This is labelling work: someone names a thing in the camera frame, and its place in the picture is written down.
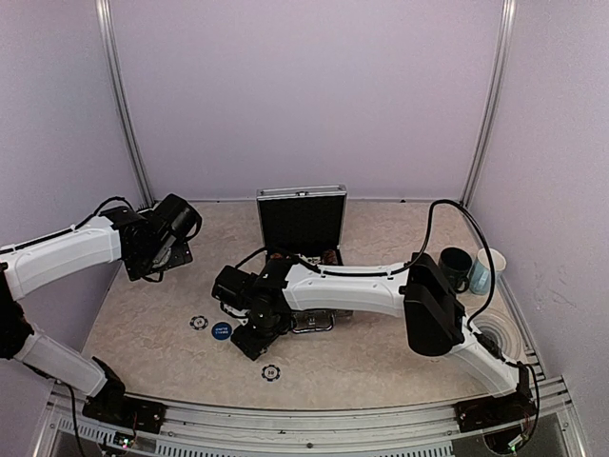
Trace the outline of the single black white chip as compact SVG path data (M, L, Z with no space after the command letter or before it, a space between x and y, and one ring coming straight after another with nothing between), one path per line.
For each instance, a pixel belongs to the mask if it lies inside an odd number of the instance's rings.
M273 364L262 368L261 376L268 382L275 382L281 377L281 369Z

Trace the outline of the aluminium poker chip case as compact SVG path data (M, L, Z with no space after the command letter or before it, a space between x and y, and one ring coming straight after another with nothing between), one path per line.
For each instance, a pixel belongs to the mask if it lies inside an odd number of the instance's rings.
M340 252L347 189L343 184L300 188L259 189L256 203L266 257L276 257L280 248L299 254L313 265L322 265L322 255Z

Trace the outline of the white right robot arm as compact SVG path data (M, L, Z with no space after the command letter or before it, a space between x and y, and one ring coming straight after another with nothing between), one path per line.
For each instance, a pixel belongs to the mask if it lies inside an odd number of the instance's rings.
M524 404L529 370L502 354L474 325L434 260L416 253L404 266L312 265L294 254L271 258L260 273L224 267L211 295L245 320L232 343L257 360L295 327L301 311L365 311L402 318L407 343L425 357L452 357L492 395L487 415L509 421Z

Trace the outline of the light blue mug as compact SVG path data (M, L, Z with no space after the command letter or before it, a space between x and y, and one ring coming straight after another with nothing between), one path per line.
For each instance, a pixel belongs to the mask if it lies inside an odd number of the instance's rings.
M505 257L497 250L491 248L491 258L496 277L504 272L507 262ZM469 290L476 295L485 295L491 287L491 268L486 251L481 248L475 257L474 265L469 273Z

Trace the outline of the blue round button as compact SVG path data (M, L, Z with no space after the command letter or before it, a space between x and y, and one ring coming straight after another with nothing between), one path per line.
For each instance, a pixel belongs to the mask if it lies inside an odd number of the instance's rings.
M228 340L233 332L232 325L227 322L219 322L215 324L211 329L211 334L214 339L218 341Z

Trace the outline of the grey striped plate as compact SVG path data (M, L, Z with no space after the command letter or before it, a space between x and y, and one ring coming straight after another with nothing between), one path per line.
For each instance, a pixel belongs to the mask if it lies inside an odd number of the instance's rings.
M506 358L521 362L524 360L521 334L507 314L489 308L474 318L472 324L495 342Z

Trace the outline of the dark red chip row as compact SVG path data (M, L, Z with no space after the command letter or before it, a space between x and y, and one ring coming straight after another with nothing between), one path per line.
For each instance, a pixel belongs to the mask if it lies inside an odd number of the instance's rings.
M326 250L322 255L322 264L328 266L338 266L339 260L335 250Z

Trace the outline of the dark green mug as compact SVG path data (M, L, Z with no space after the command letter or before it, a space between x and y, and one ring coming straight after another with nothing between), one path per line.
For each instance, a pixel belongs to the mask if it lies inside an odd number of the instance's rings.
M464 293L469 289L472 266L470 254L460 248L444 248L440 254L439 268L456 293Z

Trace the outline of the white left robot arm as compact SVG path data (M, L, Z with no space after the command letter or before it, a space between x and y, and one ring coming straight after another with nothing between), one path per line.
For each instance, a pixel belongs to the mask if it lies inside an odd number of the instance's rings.
M130 281L160 283L192 260L190 241L204 223L186 200L169 194L152 209L110 197L78 224L1 249L1 357L34 368L94 399L115 424L133 413L124 386L104 363L50 338L20 305L30 293L98 265L120 262Z

